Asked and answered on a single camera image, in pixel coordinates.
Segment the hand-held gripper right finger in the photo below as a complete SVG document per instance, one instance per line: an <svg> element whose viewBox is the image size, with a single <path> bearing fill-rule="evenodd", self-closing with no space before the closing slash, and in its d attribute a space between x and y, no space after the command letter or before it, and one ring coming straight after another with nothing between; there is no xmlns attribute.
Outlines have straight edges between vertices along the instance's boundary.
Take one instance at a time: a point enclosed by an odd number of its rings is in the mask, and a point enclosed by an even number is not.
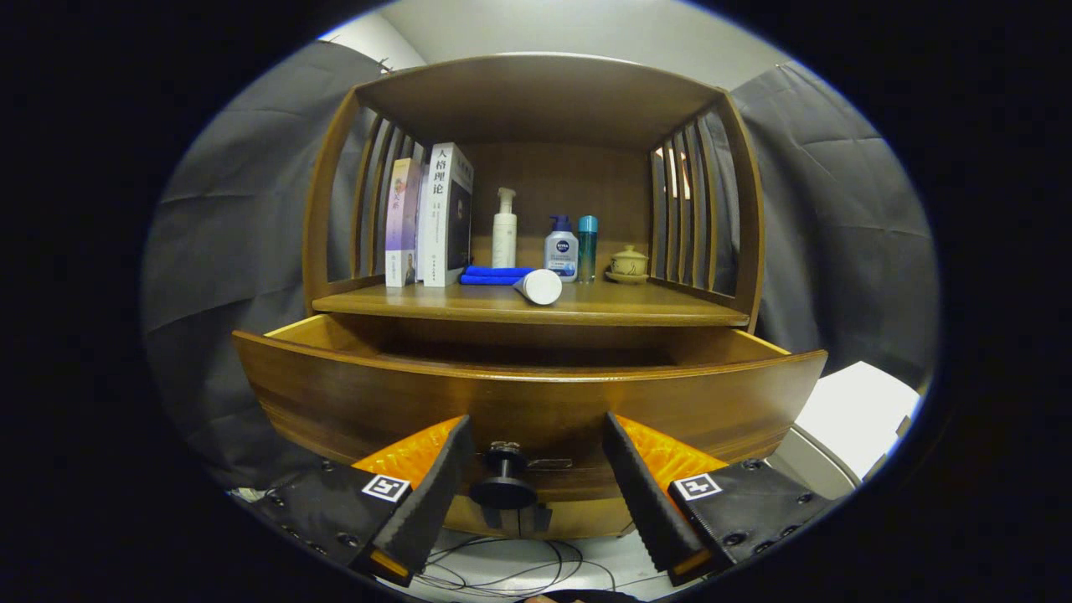
<svg viewBox="0 0 1072 603"><path fill-rule="evenodd" d="M773 549L838 502L762 459L727 464L612 412L602 423L604 454L632 524L673 586Z"/></svg>

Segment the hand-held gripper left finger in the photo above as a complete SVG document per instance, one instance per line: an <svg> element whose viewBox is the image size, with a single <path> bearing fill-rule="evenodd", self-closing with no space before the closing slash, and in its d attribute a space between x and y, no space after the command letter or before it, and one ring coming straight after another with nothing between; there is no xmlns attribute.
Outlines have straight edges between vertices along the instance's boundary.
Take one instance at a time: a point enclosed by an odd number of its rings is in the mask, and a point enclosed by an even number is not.
<svg viewBox="0 0 1072 603"><path fill-rule="evenodd" d="M472 455L471 417L457 416L363 461L326 461L244 508L336 565L406 587L425 572Z"/></svg>

